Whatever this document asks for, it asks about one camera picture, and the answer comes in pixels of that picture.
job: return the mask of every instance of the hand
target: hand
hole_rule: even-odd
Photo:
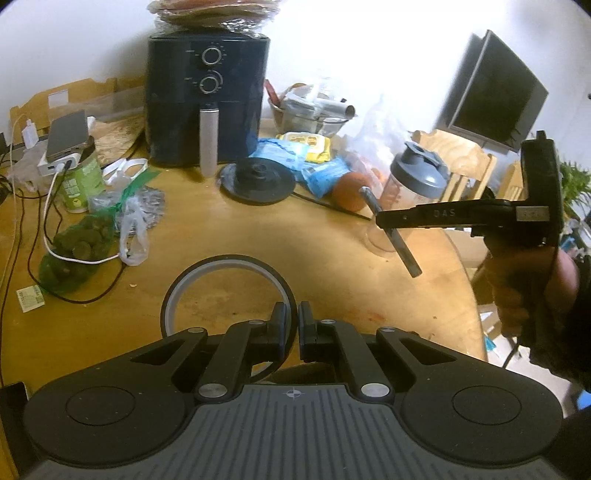
[[[523,324],[530,319],[524,301],[530,295],[539,298],[543,294],[555,319],[564,317],[573,308],[579,292],[579,270],[573,259],[560,249],[554,265],[553,260],[552,247],[511,251],[486,260],[486,278],[492,286],[504,336],[521,334]],[[536,280],[545,282],[550,268],[547,285],[536,286]]]

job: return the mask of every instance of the wall charger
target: wall charger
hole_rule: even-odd
[[[72,164],[70,165],[70,170],[73,168],[76,168],[78,166],[78,164],[80,163],[80,158],[81,158],[81,154],[80,153],[71,153],[69,155],[66,155],[65,157],[59,158],[58,160],[54,160],[52,162],[48,162],[47,161],[47,153],[44,153],[43,156],[41,157],[41,160],[39,161],[39,163],[37,164],[37,170],[39,170],[39,175],[41,175],[42,177],[48,177],[50,175],[55,175],[56,170],[57,170],[57,166],[60,164],[65,165],[68,161],[71,161]]]

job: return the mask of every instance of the green plant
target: green plant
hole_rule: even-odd
[[[560,174],[564,211],[574,216],[573,205],[585,207],[591,203],[591,173],[576,163],[561,161]]]

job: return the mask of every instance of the gray shaker lid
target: gray shaker lid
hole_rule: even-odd
[[[435,152],[414,142],[406,142],[406,150],[394,158],[392,175],[409,190],[430,199],[441,197],[449,180],[447,166]]]

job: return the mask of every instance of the air fryer control knob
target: air fryer control knob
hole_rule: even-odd
[[[215,65],[222,59],[222,51],[217,47],[208,47],[203,50],[201,59],[205,65]]]
[[[206,77],[203,77],[201,82],[199,82],[199,90],[201,90],[206,95],[215,92],[219,86],[219,80],[213,75],[207,75]]]

